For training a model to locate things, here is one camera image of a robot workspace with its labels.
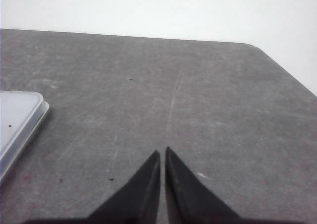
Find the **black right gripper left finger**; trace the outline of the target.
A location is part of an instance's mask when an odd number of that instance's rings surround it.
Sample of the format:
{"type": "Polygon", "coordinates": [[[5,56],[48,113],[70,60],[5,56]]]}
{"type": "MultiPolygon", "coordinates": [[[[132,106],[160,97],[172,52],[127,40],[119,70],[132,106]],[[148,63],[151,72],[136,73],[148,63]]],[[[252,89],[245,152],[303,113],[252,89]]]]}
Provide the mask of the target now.
{"type": "Polygon", "coordinates": [[[154,151],[131,179],[92,212],[94,224],[155,224],[160,196],[160,154],[154,151]]]}

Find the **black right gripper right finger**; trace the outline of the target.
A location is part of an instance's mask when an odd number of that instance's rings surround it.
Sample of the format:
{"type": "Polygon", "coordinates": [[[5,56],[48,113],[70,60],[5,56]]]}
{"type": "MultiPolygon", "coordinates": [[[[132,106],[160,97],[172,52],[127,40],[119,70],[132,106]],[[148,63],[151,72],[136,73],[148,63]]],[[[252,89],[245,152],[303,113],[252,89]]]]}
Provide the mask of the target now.
{"type": "Polygon", "coordinates": [[[165,151],[165,190],[170,224],[221,224],[242,219],[208,190],[170,147],[165,151]]]}

